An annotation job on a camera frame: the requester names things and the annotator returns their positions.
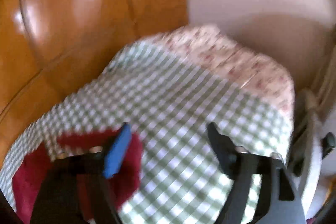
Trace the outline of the dark red garment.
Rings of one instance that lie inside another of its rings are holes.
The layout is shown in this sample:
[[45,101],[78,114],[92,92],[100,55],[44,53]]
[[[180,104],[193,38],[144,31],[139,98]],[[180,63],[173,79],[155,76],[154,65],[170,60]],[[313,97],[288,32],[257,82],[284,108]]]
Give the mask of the dark red garment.
[[[62,148],[81,148],[84,153],[94,153],[103,147],[108,141],[116,137],[118,132],[106,130],[105,132],[92,132],[85,135],[62,136],[57,139]],[[112,178],[106,180],[110,190],[110,197],[118,212],[122,205],[131,198],[140,185],[142,144],[138,135],[131,132],[131,141],[126,150],[120,170]],[[23,223],[31,223],[31,215],[35,200],[37,199],[42,182],[48,171],[52,168],[51,161],[44,144],[26,155],[19,169],[12,179],[13,193],[17,206],[17,215]],[[88,223],[94,220],[89,196],[89,178],[86,174],[77,176],[77,193],[80,199],[80,208]]]

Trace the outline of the white chair beside bed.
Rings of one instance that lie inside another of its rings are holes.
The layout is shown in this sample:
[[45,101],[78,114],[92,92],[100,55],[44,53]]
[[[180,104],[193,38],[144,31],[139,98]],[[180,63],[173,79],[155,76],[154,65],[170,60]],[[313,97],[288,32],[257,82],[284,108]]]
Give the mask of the white chair beside bed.
[[293,112],[294,128],[286,166],[307,215],[321,173],[323,159],[335,148],[335,136],[322,136],[319,106],[309,89],[297,94]]

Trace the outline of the green white checkered bedsheet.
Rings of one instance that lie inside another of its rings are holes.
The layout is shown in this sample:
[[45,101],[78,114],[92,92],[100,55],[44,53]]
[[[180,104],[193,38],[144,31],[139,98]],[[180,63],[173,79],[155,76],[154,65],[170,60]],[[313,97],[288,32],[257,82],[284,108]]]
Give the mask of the green white checkered bedsheet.
[[98,79],[40,116],[14,142],[1,170],[1,190],[15,205],[15,171],[42,142],[51,157],[68,130],[129,123],[143,143],[141,186],[122,207],[125,223],[213,223],[231,188],[218,169],[206,125],[236,145],[269,156],[288,152],[292,121],[237,84],[139,41],[121,50]]

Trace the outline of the floral pink pillow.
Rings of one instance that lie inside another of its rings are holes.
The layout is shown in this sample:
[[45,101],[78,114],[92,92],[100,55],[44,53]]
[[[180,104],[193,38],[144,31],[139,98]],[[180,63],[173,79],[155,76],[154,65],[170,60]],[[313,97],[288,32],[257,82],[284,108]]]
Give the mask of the floral pink pillow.
[[216,25],[183,26],[149,36],[146,41],[238,84],[289,118],[293,116],[294,82],[287,69],[272,57],[229,38]]

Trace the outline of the orange wooden wardrobe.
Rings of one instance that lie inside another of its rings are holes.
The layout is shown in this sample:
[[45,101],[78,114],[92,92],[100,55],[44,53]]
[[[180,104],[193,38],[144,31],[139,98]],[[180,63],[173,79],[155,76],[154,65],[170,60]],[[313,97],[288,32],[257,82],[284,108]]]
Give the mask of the orange wooden wardrobe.
[[1,157],[124,45],[187,22],[187,0],[1,0]]

